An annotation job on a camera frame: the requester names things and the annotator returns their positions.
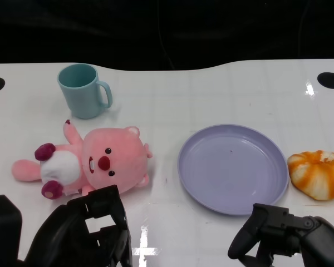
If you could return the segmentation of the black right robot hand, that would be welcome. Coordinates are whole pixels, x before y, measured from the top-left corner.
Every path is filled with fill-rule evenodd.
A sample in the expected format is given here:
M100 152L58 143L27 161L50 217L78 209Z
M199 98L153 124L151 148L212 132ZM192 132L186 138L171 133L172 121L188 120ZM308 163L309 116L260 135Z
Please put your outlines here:
M274 256L301 254L304 266L334 266L334 226L322 217L299 217L288 208L254 204L228 256L244 266L273 266Z

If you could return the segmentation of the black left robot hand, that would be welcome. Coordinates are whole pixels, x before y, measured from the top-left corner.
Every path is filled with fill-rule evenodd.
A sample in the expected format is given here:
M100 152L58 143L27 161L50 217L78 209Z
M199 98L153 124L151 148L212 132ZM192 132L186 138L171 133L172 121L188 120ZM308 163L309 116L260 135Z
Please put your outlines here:
M86 220L114 224L90 233ZM131 235L116 185L60 205L37 232L25 266L132 266Z

